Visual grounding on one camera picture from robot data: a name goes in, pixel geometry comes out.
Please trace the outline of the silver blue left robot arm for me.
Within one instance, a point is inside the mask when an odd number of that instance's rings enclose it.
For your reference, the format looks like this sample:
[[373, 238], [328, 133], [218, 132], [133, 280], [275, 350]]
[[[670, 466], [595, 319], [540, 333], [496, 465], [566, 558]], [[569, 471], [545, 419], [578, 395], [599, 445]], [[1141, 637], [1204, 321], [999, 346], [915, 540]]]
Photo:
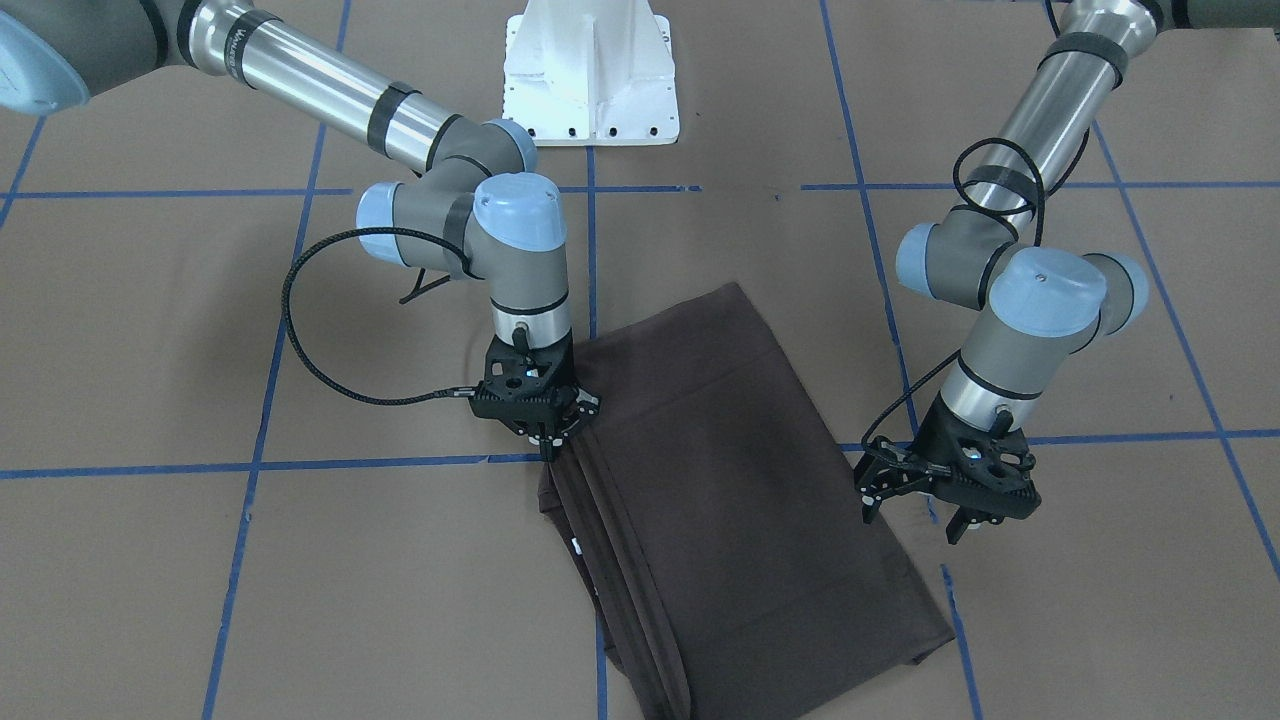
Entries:
[[1042, 502], [1024, 427], [1064, 361], [1125, 331], [1149, 301], [1149, 277], [1121, 254], [1044, 245], [1050, 196], [1073, 173], [1106, 99], [1160, 35], [1277, 28], [1275, 1], [1070, 1], [1053, 42], [1002, 129], [963, 150], [943, 220], [899, 245], [900, 284], [978, 316], [934, 373], [920, 429], [899, 446], [870, 427], [854, 471], [861, 518], [928, 495], [955, 509], [950, 544], [984, 524], [1029, 518]]

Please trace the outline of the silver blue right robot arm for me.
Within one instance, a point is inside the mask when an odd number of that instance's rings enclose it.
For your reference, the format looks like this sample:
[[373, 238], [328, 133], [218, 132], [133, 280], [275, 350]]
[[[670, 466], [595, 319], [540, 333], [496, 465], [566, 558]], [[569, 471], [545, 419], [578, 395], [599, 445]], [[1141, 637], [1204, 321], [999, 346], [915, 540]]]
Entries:
[[477, 123], [308, 37], [251, 1], [5, 1], [3, 105], [47, 117], [179, 64], [225, 76], [296, 108], [416, 174], [360, 199], [355, 228], [292, 264], [282, 320], [297, 354], [292, 290], [302, 266], [343, 240], [442, 283], [488, 284], [494, 337], [483, 378], [429, 398], [466, 398], [545, 462], [599, 411], [573, 366], [567, 228], [557, 184], [538, 174], [513, 120]]

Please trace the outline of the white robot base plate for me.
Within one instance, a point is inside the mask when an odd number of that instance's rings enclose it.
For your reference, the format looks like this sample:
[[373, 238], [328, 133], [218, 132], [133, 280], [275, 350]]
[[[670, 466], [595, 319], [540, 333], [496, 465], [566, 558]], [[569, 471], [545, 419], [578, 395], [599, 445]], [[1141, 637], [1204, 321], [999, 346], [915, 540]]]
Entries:
[[538, 146], [678, 141], [671, 24], [650, 3], [530, 1], [504, 41], [502, 115]]

